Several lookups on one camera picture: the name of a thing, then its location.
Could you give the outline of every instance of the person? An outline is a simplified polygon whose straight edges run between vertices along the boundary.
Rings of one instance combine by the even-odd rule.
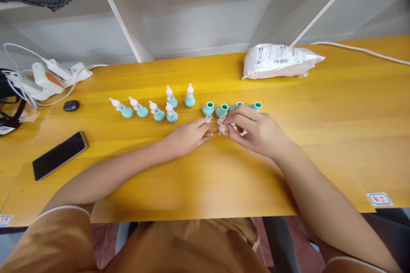
[[[239,134],[232,123],[247,133]],[[223,124],[230,139],[269,157],[283,172],[300,214],[315,234],[327,263],[325,272],[401,272],[360,213],[270,115],[240,105]],[[204,136],[209,129],[204,119],[184,124],[157,143],[74,177],[28,228],[0,273],[99,271],[91,242],[94,204],[142,171],[188,155],[209,139]],[[257,244],[249,218],[142,222],[101,271],[269,272],[255,253]]]

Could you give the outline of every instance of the white power cord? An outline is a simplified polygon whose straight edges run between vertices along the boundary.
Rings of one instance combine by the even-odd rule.
[[[370,55],[373,55],[375,57],[378,58],[382,58],[384,60],[388,60],[388,61],[392,61],[392,62],[396,62],[396,63],[400,63],[400,64],[404,64],[404,65],[410,65],[410,62],[408,61],[403,61],[403,60],[399,60],[396,58],[392,58],[389,57],[387,55],[383,55],[368,49],[364,49],[364,48],[359,48],[359,47],[352,47],[352,46],[348,46],[348,45],[342,45],[342,44],[338,44],[338,43],[331,43],[331,42],[315,42],[315,43],[311,43],[311,45],[332,45],[332,46],[336,46],[336,47],[342,47],[342,48],[346,48],[346,49],[351,49],[351,50],[356,50],[356,51],[362,51],[362,52],[366,52]]]
[[[10,52],[7,50],[7,46],[15,46],[15,47],[22,48],[22,49],[24,49],[24,50],[26,50],[26,51],[28,51],[28,52],[31,52],[32,54],[38,56],[38,57],[39,57],[41,60],[43,60],[46,64],[49,64],[50,61],[48,61],[47,59],[43,58],[41,55],[35,53],[34,51],[31,51],[30,49],[27,49],[27,48],[25,48],[25,47],[23,47],[23,46],[20,46],[20,45],[17,45],[17,44],[12,44],[12,43],[4,43],[4,44],[3,44],[4,50],[6,51],[7,55],[10,57],[10,59],[13,61],[13,63],[16,65],[16,67],[18,68],[18,70],[17,70],[17,71],[13,71],[13,70],[2,70],[2,73],[3,73],[6,77],[7,77],[7,76],[10,76],[10,75],[13,75],[13,76],[17,77],[17,79],[18,79],[17,85],[20,87],[21,94],[18,92],[18,90],[17,90],[17,89],[14,87],[14,85],[13,85],[13,82],[15,82],[15,80],[11,80],[10,78],[7,78],[8,84],[9,84],[10,87],[14,90],[14,92],[15,92],[18,96],[20,96],[20,98],[22,98],[22,99],[24,99],[25,101],[27,101],[27,103],[28,103],[29,105],[31,105],[35,110],[37,110],[37,105],[40,105],[40,106],[51,106],[51,105],[55,105],[56,103],[59,103],[59,102],[63,101],[64,99],[66,99],[66,98],[71,94],[71,92],[74,90],[74,87],[76,86],[76,83],[77,83],[78,76],[79,76],[79,74],[80,74],[85,68],[88,68],[88,69],[91,70],[91,69],[93,69],[93,68],[95,68],[95,67],[98,67],[98,66],[108,66],[107,64],[94,64],[94,65],[90,65],[90,66],[86,66],[86,67],[81,68],[81,69],[77,72],[77,74],[74,76],[74,83],[73,83],[73,85],[72,85],[70,91],[69,91],[63,98],[61,98],[61,99],[59,99],[59,100],[57,100],[57,101],[55,101],[55,102],[53,102],[53,103],[44,105],[44,104],[38,103],[38,102],[31,96],[31,94],[24,89],[24,87],[23,87],[23,77],[24,77],[24,78],[27,78],[27,77],[26,77],[26,76],[23,76],[22,73],[23,73],[23,72],[26,72],[26,71],[32,71],[32,70],[31,70],[31,69],[30,69],[30,70],[22,70],[22,69],[20,68],[20,66],[17,64],[16,60],[12,57],[12,55],[10,54]]]

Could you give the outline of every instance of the hand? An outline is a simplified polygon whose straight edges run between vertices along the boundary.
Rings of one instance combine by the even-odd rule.
[[[245,130],[247,134],[241,136],[231,123],[236,124],[238,132]],[[228,128],[231,140],[273,160],[289,155],[295,145],[269,114],[258,113],[245,105],[237,106],[222,124]]]
[[[190,124],[183,124],[163,140],[165,148],[172,152],[175,158],[186,156],[209,140],[204,136],[209,129],[203,118]]]

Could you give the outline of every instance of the smartphone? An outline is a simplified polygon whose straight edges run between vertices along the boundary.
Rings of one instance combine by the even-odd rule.
[[[82,131],[54,147],[49,152],[33,161],[34,178],[39,181],[78,156],[88,148]]]

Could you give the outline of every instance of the white silicone tip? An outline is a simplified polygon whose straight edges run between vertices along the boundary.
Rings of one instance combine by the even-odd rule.
[[[187,88],[187,93],[188,93],[188,94],[193,94],[192,83],[189,84],[189,86],[188,86],[188,88]]]
[[[167,98],[168,98],[168,100],[172,99],[173,94],[174,94],[174,92],[172,91],[172,89],[170,89],[170,86],[167,85],[167,96],[168,96]]]
[[[207,116],[205,117],[205,122],[210,123],[211,120],[212,120],[212,114],[207,114]]]
[[[128,96],[129,98],[129,103],[131,104],[131,106],[136,107],[139,105],[138,100],[131,98],[131,96]]]
[[[151,109],[151,111],[155,111],[156,109],[158,109],[157,104],[153,103],[151,100],[149,101],[149,108]]]
[[[165,107],[165,110],[167,110],[167,112],[171,112],[173,109],[174,109],[173,106],[169,102],[167,102],[167,106]]]
[[[109,98],[109,99],[111,100],[111,103],[112,103],[112,105],[113,105],[114,107],[119,107],[119,106],[121,106],[121,102],[120,102],[119,100],[112,99],[112,98]]]

